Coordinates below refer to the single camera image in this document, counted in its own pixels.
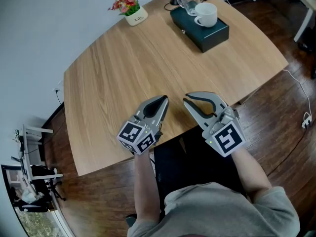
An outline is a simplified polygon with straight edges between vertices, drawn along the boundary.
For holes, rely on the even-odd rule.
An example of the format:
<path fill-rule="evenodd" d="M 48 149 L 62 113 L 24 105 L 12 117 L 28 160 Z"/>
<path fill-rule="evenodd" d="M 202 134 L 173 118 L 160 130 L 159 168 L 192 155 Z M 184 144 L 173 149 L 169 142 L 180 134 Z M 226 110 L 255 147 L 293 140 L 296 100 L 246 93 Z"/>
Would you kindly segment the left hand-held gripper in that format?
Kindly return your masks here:
<path fill-rule="evenodd" d="M 149 150 L 162 136 L 161 126 L 168 105 L 167 95 L 157 95 L 142 102 L 119 131 L 117 140 L 134 154 L 141 155 Z"/>

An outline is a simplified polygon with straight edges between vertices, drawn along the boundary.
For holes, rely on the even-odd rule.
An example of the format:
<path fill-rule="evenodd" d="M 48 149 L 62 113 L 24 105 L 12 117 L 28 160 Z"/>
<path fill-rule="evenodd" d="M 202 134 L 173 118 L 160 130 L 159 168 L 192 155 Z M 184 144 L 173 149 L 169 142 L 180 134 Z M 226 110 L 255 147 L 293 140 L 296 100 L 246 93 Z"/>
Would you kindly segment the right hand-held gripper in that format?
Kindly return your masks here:
<path fill-rule="evenodd" d="M 191 99 L 211 103 L 215 113 L 223 110 L 218 117 L 214 113 L 206 114 L 192 101 L 183 99 L 184 106 L 204 130 L 202 137 L 213 150 L 226 157 L 245 144 L 246 138 L 237 111 L 228 107 L 219 95 L 208 91 L 190 92 L 185 95 Z"/>

